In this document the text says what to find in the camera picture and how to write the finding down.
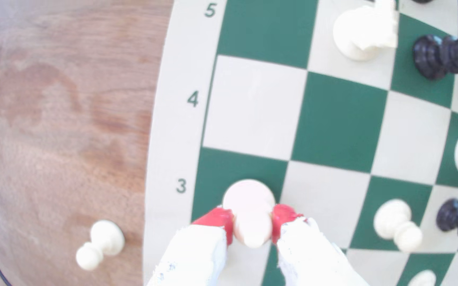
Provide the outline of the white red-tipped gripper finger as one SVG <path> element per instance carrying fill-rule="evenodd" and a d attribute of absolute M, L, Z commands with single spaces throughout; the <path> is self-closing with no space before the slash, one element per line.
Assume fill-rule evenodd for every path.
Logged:
<path fill-rule="evenodd" d="M 234 214 L 217 206 L 178 230 L 147 285 L 217 285 L 233 241 Z"/>
<path fill-rule="evenodd" d="M 285 285 L 368 285 L 314 218 L 276 204 L 271 222 L 271 239 Z"/>

